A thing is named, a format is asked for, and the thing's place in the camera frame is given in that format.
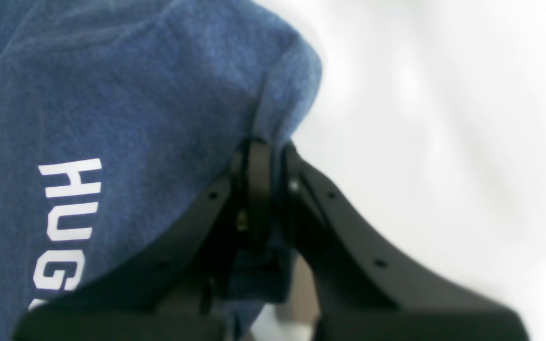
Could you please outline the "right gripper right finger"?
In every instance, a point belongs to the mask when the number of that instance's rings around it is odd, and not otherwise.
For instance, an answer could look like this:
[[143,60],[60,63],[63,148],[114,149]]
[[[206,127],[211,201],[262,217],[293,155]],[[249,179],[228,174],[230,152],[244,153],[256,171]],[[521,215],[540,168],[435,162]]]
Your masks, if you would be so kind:
[[528,341],[516,312],[396,248],[288,143],[286,231],[307,261],[320,317],[315,341]]

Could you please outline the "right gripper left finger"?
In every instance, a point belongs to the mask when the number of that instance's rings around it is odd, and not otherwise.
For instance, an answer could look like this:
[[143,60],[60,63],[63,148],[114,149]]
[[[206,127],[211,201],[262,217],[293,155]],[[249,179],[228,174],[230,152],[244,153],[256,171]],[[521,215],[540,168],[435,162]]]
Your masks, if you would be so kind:
[[108,274],[35,308],[17,341],[231,341],[224,304],[240,250],[270,235],[271,148],[240,145],[230,168],[145,250]]

